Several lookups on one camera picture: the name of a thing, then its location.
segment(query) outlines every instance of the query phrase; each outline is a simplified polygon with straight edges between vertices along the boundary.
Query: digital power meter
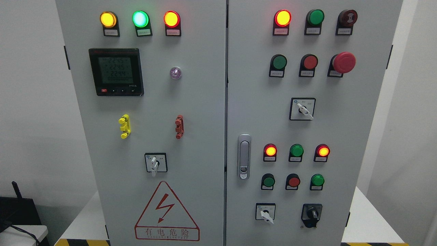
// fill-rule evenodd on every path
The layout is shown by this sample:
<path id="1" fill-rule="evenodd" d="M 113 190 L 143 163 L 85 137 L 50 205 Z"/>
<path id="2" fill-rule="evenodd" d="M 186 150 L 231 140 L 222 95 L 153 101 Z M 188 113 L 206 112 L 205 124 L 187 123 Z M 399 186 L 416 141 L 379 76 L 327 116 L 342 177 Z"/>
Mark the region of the digital power meter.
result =
<path id="1" fill-rule="evenodd" d="M 138 48 L 88 51 L 98 96 L 144 94 Z"/>

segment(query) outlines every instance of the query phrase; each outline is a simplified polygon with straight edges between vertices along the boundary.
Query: red emergency stop button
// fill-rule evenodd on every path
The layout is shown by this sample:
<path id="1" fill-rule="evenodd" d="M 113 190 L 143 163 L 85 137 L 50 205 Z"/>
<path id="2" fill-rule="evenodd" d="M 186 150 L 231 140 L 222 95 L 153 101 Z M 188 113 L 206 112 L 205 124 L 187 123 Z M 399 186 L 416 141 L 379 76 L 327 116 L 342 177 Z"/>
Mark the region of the red emergency stop button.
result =
<path id="1" fill-rule="evenodd" d="M 349 73 L 354 69 L 357 60 L 355 56 L 350 52 L 342 52 L 336 55 L 332 61 L 332 66 L 334 70 L 341 73 Z"/>

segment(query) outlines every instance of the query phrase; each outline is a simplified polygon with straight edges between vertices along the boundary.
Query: gray metal panel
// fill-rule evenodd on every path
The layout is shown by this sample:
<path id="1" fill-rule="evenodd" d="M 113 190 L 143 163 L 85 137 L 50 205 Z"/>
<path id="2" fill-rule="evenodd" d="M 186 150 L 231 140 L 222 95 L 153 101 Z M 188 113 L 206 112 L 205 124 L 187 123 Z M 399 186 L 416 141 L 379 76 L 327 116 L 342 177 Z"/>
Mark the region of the gray metal panel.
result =
<path id="1" fill-rule="evenodd" d="M 348 216 L 372 123 L 401 0 L 229 0 L 227 243 L 229 245 L 339 245 Z M 276 11 L 292 14 L 289 36 L 272 36 Z M 304 36 L 305 17 L 322 9 L 320 36 Z M 352 36 L 335 36 L 338 14 L 355 9 Z M 335 54 L 352 52 L 357 65 L 343 78 L 327 77 Z M 287 57 L 284 78 L 268 77 L 270 59 Z M 314 78 L 298 77 L 301 58 L 319 59 Z M 292 97 L 314 97 L 313 121 L 288 120 Z M 238 178 L 237 139 L 250 134 L 251 174 Z M 278 148 L 276 162 L 263 162 L 263 147 Z M 313 162 L 319 144 L 328 144 L 328 162 Z M 302 163 L 288 162 L 293 144 L 305 150 Z M 275 176 L 273 191 L 260 190 L 265 173 Z M 288 174 L 297 173 L 299 190 L 285 190 Z M 312 175 L 326 182 L 310 191 Z M 276 203 L 274 225 L 255 220 L 255 203 Z M 302 205 L 321 203 L 317 228 L 301 228 Z"/>
<path id="2" fill-rule="evenodd" d="M 135 238 L 134 226 L 161 180 L 199 226 L 197 244 L 223 245 L 226 2 L 56 3 L 111 245 L 192 244 Z M 136 37 L 136 10 L 150 16 L 153 36 Z M 181 16 L 182 37 L 165 36 L 163 15 L 169 10 Z M 117 14 L 121 37 L 103 36 L 103 11 Z M 89 48 L 139 48 L 144 96 L 97 97 Z M 169 76 L 174 66 L 183 71 L 177 81 Z M 125 113 L 132 133 L 122 140 L 118 119 Z M 174 121 L 179 114 L 185 134 L 177 140 Z M 152 178 L 145 152 L 166 152 L 169 171 Z M 183 214 L 167 216 L 177 221 Z"/>

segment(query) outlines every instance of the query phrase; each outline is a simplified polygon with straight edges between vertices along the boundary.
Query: white switch handle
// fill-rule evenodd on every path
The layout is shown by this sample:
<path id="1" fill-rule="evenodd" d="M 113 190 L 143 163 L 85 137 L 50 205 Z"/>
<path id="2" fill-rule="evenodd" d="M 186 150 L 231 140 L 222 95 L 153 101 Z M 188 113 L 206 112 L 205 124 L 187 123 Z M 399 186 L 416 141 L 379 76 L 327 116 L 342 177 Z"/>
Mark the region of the white switch handle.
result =
<path id="1" fill-rule="evenodd" d="M 306 109 L 306 107 L 302 106 L 302 104 L 298 103 L 298 107 L 299 107 L 299 111 L 305 115 L 306 117 L 308 117 L 310 120 L 313 120 L 314 117 L 311 115 L 311 113 L 308 111 L 308 109 Z"/>
<path id="2" fill-rule="evenodd" d="M 270 217 L 268 212 L 260 211 L 260 213 L 261 213 L 261 217 L 264 219 L 265 222 L 270 222 L 274 224 L 273 219 Z"/>
<path id="3" fill-rule="evenodd" d="M 156 172 L 158 171 L 159 161 L 156 160 L 156 157 L 152 158 L 152 177 L 156 176 Z"/>

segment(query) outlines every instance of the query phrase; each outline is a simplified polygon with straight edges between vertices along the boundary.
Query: yellow black hazard stripe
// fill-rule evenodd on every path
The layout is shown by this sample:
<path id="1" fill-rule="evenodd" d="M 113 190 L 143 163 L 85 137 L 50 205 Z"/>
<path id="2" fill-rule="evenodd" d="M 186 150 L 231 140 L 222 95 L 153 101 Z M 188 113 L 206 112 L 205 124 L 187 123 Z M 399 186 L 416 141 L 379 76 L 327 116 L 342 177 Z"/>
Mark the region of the yellow black hazard stripe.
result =
<path id="1" fill-rule="evenodd" d="M 408 246 L 404 242 L 342 242 L 340 246 Z"/>
<path id="2" fill-rule="evenodd" d="M 109 240 L 59 239 L 55 246 L 111 246 Z"/>

